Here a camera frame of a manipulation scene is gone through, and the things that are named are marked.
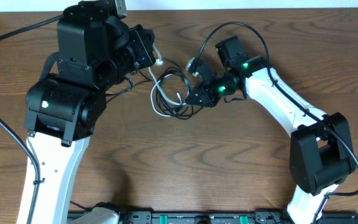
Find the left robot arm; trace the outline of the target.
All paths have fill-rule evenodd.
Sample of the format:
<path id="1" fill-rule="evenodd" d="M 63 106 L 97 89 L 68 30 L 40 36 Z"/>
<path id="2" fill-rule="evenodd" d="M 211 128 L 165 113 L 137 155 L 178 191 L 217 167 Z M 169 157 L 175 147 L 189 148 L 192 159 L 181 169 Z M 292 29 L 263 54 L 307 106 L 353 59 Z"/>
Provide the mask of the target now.
<path id="1" fill-rule="evenodd" d="M 57 24 L 58 51 L 26 95 L 27 161 L 18 223 L 66 223 L 76 172 L 106 93 L 151 67 L 154 33 L 129 27 L 124 1 L 81 1 Z"/>

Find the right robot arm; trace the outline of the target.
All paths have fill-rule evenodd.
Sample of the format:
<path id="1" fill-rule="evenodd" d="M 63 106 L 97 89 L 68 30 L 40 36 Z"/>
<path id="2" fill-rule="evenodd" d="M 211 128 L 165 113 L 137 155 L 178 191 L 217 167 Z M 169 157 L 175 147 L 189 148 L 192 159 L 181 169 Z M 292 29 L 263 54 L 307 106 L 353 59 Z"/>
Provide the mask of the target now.
<path id="1" fill-rule="evenodd" d="M 250 58 L 237 36 L 215 48 L 225 72 L 218 75 L 202 60 L 191 59 L 186 70 L 202 80 L 186 104 L 212 108 L 238 90 L 257 101 L 291 140 L 289 169 L 296 189 L 282 222 L 357 223 L 357 215 L 323 213 L 327 196 L 356 169 L 347 119 L 341 113 L 328 115 L 305 101 L 263 57 Z"/>

